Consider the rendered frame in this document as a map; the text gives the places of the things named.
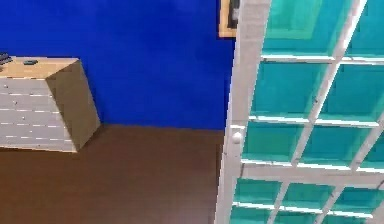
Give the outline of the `white glass-paned room door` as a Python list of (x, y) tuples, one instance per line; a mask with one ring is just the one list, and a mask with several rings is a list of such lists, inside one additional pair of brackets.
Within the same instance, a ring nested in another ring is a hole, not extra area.
[(214, 224), (384, 224), (384, 0), (240, 0)]

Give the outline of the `wooden chest of drawers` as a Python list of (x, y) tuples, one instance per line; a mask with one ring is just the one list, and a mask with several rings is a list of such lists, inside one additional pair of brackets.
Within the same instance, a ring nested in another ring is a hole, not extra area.
[(77, 152), (99, 127), (80, 59), (13, 57), (0, 67), (1, 148)]

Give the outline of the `wooden framed wall picture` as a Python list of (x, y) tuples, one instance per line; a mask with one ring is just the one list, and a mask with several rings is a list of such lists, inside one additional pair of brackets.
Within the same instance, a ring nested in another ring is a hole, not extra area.
[(236, 36), (240, 0), (220, 0), (218, 35), (221, 38)]

